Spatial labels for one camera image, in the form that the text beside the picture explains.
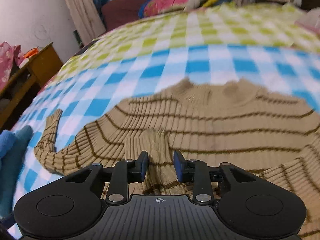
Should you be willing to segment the blue folded garment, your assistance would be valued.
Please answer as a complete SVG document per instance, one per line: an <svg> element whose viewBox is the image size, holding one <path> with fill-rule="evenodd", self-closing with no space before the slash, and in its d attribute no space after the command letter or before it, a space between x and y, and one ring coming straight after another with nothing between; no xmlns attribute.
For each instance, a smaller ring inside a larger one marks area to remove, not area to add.
<svg viewBox="0 0 320 240"><path fill-rule="evenodd" d="M0 135L0 158L2 159L13 147L17 137L8 130L3 130Z"/></svg>

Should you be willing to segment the wooden bedside cabinet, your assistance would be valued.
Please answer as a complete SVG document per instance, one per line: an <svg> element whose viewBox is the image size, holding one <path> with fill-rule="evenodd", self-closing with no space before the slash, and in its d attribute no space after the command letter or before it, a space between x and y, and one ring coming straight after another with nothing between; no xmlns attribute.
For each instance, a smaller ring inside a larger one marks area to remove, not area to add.
<svg viewBox="0 0 320 240"><path fill-rule="evenodd" d="M33 98L62 67L63 62L53 47L45 46L16 72L1 89L1 130L11 129Z"/></svg>

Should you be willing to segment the blue checkered bed sheet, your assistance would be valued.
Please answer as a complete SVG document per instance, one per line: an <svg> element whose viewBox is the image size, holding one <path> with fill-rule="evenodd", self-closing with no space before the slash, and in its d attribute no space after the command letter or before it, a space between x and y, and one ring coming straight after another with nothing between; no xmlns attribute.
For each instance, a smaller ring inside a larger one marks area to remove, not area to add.
<svg viewBox="0 0 320 240"><path fill-rule="evenodd" d="M51 172L36 159L34 149L48 116L62 111L55 149L68 146L88 123L121 100L157 94L183 79L196 85L224 85L247 80L269 92L303 99L319 114L319 54L292 48L205 45L157 51L78 72L47 87L25 110L15 130L33 129L14 201L63 174Z"/></svg>

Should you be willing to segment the green checkered bed sheet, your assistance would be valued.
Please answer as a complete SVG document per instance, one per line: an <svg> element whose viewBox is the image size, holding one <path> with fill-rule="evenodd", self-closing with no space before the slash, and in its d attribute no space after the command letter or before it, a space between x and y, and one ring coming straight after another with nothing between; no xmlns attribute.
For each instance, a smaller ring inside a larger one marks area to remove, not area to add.
<svg viewBox="0 0 320 240"><path fill-rule="evenodd" d="M102 63L156 51L208 44L294 47L319 52L319 35L295 24L306 13L291 3L233 2L191 12L171 12L122 25L97 38L88 50L71 57L52 79L58 83Z"/></svg>

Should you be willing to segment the pink floral cloth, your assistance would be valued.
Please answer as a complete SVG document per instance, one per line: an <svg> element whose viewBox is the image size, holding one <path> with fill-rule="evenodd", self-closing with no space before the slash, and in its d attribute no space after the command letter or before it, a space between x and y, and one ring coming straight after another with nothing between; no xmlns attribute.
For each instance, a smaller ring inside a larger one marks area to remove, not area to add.
<svg viewBox="0 0 320 240"><path fill-rule="evenodd" d="M0 88L2 89L9 81L13 64L19 66L23 61L21 46L11 46L7 42L0 45Z"/></svg>

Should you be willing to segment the maroon sofa bed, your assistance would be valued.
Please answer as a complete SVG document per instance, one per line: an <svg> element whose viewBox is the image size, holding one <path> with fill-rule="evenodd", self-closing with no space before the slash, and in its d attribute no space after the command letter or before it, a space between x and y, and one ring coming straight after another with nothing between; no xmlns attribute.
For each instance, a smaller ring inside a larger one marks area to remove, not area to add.
<svg viewBox="0 0 320 240"><path fill-rule="evenodd" d="M146 0L110 0L101 9L106 31L139 19L138 12Z"/></svg>

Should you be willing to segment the pink pillow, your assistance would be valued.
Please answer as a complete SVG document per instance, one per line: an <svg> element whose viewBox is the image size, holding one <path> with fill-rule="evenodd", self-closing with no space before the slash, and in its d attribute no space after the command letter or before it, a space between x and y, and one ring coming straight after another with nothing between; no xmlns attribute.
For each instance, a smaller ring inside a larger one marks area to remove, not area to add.
<svg viewBox="0 0 320 240"><path fill-rule="evenodd" d="M311 9L305 15L296 20L295 24L305 29L320 33L320 8Z"/></svg>

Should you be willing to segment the beige curtain left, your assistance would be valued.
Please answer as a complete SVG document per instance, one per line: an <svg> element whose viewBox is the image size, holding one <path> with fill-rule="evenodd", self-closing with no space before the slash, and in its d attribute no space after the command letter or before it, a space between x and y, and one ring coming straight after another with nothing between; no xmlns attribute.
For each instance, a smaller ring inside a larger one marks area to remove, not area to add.
<svg viewBox="0 0 320 240"><path fill-rule="evenodd" d="M65 2L85 46L106 31L93 0L65 0Z"/></svg>

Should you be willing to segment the teal folded garment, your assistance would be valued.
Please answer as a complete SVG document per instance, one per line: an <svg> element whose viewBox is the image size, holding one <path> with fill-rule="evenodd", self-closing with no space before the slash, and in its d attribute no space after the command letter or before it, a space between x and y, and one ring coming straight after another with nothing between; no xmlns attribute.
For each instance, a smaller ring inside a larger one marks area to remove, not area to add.
<svg viewBox="0 0 320 240"><path fill-rule="evenodd" d="M20 174L25 152L33 136L33 129L24 126L14 133L17 137L13 147L1 159L1 218L12 211L16 183Z"/></svg>

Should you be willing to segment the tan striped knit sweater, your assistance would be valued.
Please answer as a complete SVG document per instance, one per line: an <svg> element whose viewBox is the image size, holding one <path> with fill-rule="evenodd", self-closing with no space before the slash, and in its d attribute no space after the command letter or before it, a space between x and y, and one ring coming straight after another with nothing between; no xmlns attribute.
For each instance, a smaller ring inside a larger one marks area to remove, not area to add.
<svg viewBox="0 0 320 240"><path fill-rule="evenodd" d="M229 162L298 195L307 209L299 235L319 239L319 114L303 99L244 79L224 85L183 79L157 94L121 100L57 151L61 115L58 109L48 116L34 149L51 172L110 167L146 151L146 179L132 184L131 194L191 194L191 185L177 180L174 151L210 166Z"/></svg>

